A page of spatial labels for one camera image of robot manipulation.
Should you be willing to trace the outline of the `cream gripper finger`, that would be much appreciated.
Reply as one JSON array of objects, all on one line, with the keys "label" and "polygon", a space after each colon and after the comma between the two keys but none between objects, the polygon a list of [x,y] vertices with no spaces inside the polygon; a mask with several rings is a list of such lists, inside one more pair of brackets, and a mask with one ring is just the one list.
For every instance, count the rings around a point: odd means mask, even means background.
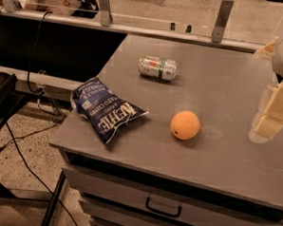
[{"label": "cream gripper finger", "polygon": [[270,141],[283,128],[283,81],[268,85],[262,94],[249,132],[252,142]]},{"label": "cream gripper finger", "polygon": [[264,47],[258,49],[253,54],[253,57],[259,58],[260,60],[271,61],[277,40],[278,40],[277,36],[273,37]]}]

